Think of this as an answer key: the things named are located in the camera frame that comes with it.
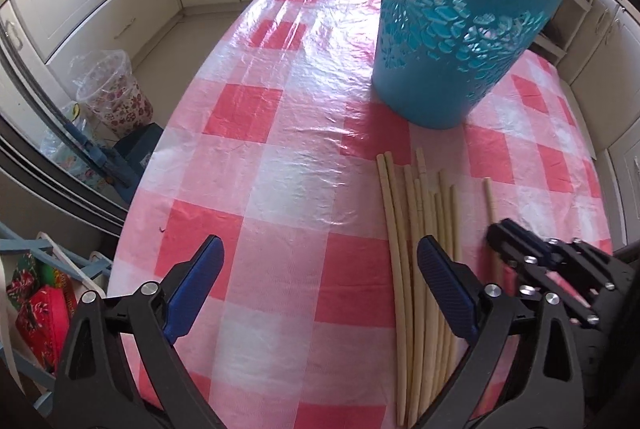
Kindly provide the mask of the wooden chopstick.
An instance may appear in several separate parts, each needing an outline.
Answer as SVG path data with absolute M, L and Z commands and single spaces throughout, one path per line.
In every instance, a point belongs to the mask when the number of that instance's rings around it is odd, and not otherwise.
M 442 249 L 447 249 L 446 236 L 446 217 L 444 212 L 444 203 L 442 202 L 442 194 L 435 194 L 436 222 L 437 222 L 437 240 Z M 438 345 L 436 357 L 436 375 L 435 375 L 435 394 L 442 389 L 442 381 L 446 374 L 447 360 L 447 343 L 449 336 L 447 335 L 446 319 L 442 311 L 438 311 Z
M 399 373 L 404 367 L 405 360 L 404 350 L 402 349 L 404 346 L 405 328 L 402 323 L 402 296 L 400 288 L 400 266 L 397 252 L 398 246 L 396 245 L 397 238 L 394 223 L 393 201 L 392 197 L 390 197 L 390 182 L 388 181 L 384 154 L 378 154 L 375 161 L 376 167 L 378 167 L 378 181 L 380 181 L 381 186 L 388 248 L 390 248 L 390 271 L 392 271 L 396 338 L 396 425 L 398 427 L 402 427 L 402 415 L 398 409 L 398 397 L 404 394 L 404 379 L 399 376 Z
M 412 313 L 413 313 L 413 360 L 411 367 L 411 386 L 409 394 L 408 424 L 412 427 L 419 418 L 420 397 L 422 389 L 422 371 L 424 359 L 424 338 L 425 338 L 425 291 L 423 279 L 420 273 L 416 250 L 422 234 L 422 221 L 418 208 L 418 193 L 416 193 L 416 183 L 410 164 L 404 167 L 405 186 L 407 193 L 409 224 L 410 224 L 410 244 L 411 244 L 411 270 L 412 270 Z
M 396 166 L 391 152 L 384 152 L 388 181 L 390 182 L 390 197 L 394 208 L 394 223 L 396 230 L 396 245 L 398 246 L 398 260 L 400 266 L 400 288 L 402 296 L 402 323 L 404 324 L 404 367 L 399 376 L 404 379 L 404 394 L 398 397 L 398 409 L 402 415 L 402 424 L 408 423 L 409 394 L 411 387 L 411 373 L 413 361 L 413 319 L 412 319 L 412 290 L 410 279 L 410 263 L 408 255 L 408 239 L 404 207 L 398 185 Z
M 416 163 L 420 178 L 421 204 L 423 211 L 424 236 L 434 234 L 434 213 L 433 199 L 430 195 L 430 184 L 426 171 L 426 163 L 421 147 L 416 149 Z M 437 348 L 438 348 L 438 308 L 433 297 L 433 293 L 428 288 L 425 289 L 425 340 L 424 359 L 421 383 L 421 396 L 419 404 L 419 414 L 426 412 L 434 389 L 434 380 L 437 371 Z
M 452 257 L 454 255 L 454 232 L 452 231 L 452 219 L 451 219 L 451 199 L 450 199 L 450 185 L 445 170 L 438 172 L 440 195 L 442 195 L 442 210 L 444 210 L 444 227 L 445 227 L 445 245 L 444 250 L 447 255 Z M 447 380 L 452 373 L 452 367 L 454 364 L 454 335 L 448 325 L 445 325 L 445 360 L 444 360 L 444 379 Z

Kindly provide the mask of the red floral cloth bag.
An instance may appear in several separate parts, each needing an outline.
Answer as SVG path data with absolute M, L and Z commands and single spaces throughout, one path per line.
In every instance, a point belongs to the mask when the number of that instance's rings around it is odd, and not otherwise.
M 17 311 L 18 333 L 42 367 L 55 375 L 77 308 L 70 278 L 33 255 L 23 255 L 6 292 Z

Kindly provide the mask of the white trolley shelf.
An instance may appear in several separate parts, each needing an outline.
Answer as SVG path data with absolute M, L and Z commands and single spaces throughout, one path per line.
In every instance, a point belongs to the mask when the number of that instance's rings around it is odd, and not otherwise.
M 530 48 L 552 64 L 559 64 L 591 10 L 593 0 L 562 0 Z

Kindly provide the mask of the blue cardboard box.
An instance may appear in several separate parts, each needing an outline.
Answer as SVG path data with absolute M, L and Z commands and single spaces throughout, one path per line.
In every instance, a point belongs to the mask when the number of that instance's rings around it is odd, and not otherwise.
M 164 129 L 154 122 L 140 126 L 117 141 L 114 149 L 137 176 L 142 176 L 163 132 Z

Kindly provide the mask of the teal perforated plastic basket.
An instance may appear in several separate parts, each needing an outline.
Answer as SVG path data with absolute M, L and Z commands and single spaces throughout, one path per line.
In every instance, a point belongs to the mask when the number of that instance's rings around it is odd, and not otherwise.
M 562 1 L 382 0 L 374 89 L 418 126 L 459 126 Z

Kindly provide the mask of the pink checkered tablecloth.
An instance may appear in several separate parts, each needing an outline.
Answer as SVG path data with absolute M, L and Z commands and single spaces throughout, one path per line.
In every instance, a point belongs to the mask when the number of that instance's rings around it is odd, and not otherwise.
M 162 279 L 208 235 L 224 267 L 176 344 L 230 428 L 390 428 L 395 319 L 375 158 L 423 152 L 457 189 L 466 264 L 482 279 L 484 180 L 499 217 L 612 247 L 578 114 L 525 53 L 457 128 L 375 95 L 378 0 L 254 0 L 168 121 L 120 236 L 108 291 Z

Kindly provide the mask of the floral lined trash bin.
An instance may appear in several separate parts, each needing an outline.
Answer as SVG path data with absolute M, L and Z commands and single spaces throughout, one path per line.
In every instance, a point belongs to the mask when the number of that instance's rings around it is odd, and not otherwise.
M 118 138 L 152 121 L 153 106 L 123 50 L 99 50 L 74 57 L 70 81 L 76 89 L 77 102 Z

